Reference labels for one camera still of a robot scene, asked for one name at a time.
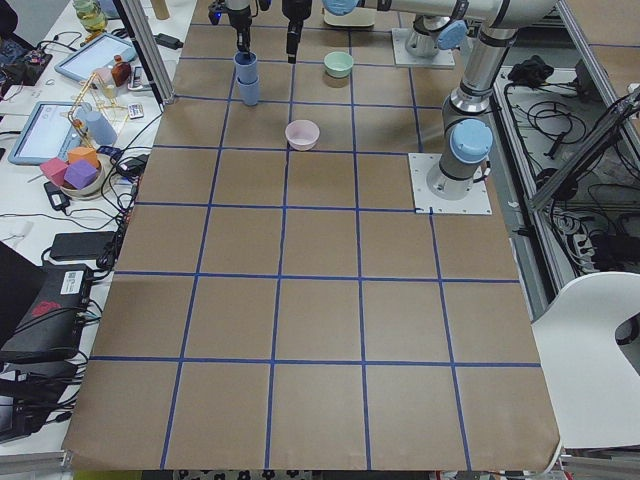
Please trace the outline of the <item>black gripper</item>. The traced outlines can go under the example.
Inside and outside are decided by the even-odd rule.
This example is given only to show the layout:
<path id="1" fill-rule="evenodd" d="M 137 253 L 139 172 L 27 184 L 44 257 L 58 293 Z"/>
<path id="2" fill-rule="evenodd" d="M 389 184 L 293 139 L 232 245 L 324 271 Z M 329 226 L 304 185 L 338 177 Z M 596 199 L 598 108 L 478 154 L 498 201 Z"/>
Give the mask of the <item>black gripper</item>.
<path id="1" fill-rule="evenodd" d="M 301 39 L 301 23 L 311 15 L 311 0 L 283 0 L 281 7 L 283 15 L 290 21 L 286 35 L 287 62 L 296 63 Z"/>
<path id="2" fill-rule="evenodd" d="M 218 25 L 222 16 L 227 15 L 232 25 L 237 27 L 237 49 L 239 52 L 250 52 L 250 24 L 251 19 L 260 11 L 268 11 L 271 0 L 215 0 L 208 6 L 208 18 L 212 25 Z"/>

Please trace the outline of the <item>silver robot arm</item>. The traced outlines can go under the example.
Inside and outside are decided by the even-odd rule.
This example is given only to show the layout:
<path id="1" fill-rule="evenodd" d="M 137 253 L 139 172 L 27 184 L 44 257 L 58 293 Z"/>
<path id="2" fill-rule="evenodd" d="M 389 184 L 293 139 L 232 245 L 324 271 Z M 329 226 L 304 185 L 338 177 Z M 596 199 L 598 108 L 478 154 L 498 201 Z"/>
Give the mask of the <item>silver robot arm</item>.
<path id="1" fill-rule="evenodd" d="M 363 1 L 324 1 L 323 5 L 335 16 L 351 13 L 356 7 L 363 7 Z M 417 14 L 413 22 L 413 32 L 431 40 L 436 50 L 449 50 L 459 46 L 467 33 L 462 15 L 468 1 L 459 1 L 450 16 L 437 17 Z M 298 46 L 302 36 L 304 21 L 311 15 L 311 1 L 283 1 L 282 13 L 288 19 L 286 54 L 287 61 L 295 64 Z M 230 25 L 236 31 L 237 50 L 243 59 L 251 55 L 251 24 L 254 15 L 250 1 L 213 1 L 208 6 L 208 18 L 212 25 L 218 25 L 223 14 L 229 17 Z"/>
<path id="2" fill-rule="evenodd" d="M 355 8 L 410 12 L 449 20 L 476 20 L 481 23 L 478 38 L 468 58 L 459 86 L 451 91 L 443 106 L 443 122 L 455 117 L 473 118 L 485 113 L 493 84 L 518 31 L 541 20 L 556 5 L 554 1 L 325 1 L 323 6 L 336 16 Z"/>

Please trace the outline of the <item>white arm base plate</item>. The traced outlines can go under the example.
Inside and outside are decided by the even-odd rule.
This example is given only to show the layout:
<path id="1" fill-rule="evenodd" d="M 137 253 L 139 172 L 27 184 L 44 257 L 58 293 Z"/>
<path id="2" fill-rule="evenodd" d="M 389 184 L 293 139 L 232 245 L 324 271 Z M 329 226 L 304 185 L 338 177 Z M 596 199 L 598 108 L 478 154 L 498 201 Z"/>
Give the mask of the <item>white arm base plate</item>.
<path id="1" fill-rule="evenodd" d="M 438 153 L 409 153 L 409 171 L 417 214 L 491 215 L 482 169 L 466 180 L 453 180 L 440 169 Z"/>
<path id="2" fill-rule="evenodd" d="M 455 67 L 451 49 L 439 49 L 429 35 L 420 34 L 413 28 L 394 28 L 392 46 L 396 66 L 447 70 Z"/>

